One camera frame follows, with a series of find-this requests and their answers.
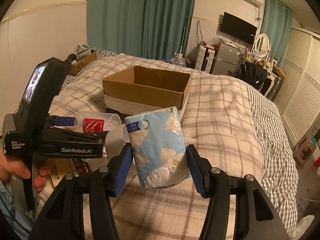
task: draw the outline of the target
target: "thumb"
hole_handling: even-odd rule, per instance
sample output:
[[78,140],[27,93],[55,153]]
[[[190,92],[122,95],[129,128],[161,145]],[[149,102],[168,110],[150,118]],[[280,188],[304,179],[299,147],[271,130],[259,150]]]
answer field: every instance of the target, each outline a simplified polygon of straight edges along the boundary
[[7,172],[14,173],[23,179],[29,179],[31,176],[29,169],[19,158],[7,159]]

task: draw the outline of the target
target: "silver refrigerator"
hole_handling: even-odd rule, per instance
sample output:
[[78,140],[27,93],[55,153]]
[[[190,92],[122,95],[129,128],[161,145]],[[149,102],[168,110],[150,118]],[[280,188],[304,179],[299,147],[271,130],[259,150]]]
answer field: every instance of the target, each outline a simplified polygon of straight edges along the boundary
[[214,65],[210,74],[228,75],[228,71],[234,73],[239,60],[239,52],[236,48],[224,43],[219,43],[217,52],[214,55]]

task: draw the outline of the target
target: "finger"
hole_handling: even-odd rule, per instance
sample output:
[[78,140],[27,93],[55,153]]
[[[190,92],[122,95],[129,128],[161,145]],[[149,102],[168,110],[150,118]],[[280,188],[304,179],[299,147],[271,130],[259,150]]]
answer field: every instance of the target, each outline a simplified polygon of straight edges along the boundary
[[31,173],[22,160],[16,157],[8,156],[5,158],[5,161],[6,161],[6,164],[4,165],[4,167],[6,169],[6,172],[14,173],[23,179],[30,178]]
[[47,159],[39,168],[39,175],[41,177],[48,176],[51,173],[52,166],[51,166],[51,161]]
[[38,176],[35,178],[33,185],[35,185],[36,188],[44,187],[46,181],[47,181],[46,177]]

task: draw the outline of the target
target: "white mirror frame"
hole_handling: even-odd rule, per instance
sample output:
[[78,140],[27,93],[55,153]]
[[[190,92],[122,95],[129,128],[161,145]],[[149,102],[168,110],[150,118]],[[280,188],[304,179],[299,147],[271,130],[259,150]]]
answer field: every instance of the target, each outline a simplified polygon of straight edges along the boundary
[[266,35],[266,34],[264,34],[264,33],[262,33],[262,34],[260,34],[257,38],[256,38],[256,40],[254,41],[254,44],[253,44],[253,47],[252,47],[252,49],[255,49],[255,50],[258,50],[258,41],[260,40],[260,39],[262,39],[262,38],[264,38],[264,39],[266,39],[266,41],[267,41],[267,51],[264,53],[264,54],[259,54],[259,57],[265,57],[266,55],[268,55],[268,51],[270,50],[270,43],[269,43],[269,38],[268,38],[268,36]]

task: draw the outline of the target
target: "red label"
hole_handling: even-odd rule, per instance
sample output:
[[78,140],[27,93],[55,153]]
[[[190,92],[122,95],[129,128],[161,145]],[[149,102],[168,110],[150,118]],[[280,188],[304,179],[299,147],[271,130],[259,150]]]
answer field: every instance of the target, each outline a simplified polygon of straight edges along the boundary
[[104,125],[103,119],[85,118],[83,120],[82,130],[83,130],[83,133],[102,132],[103,125]]

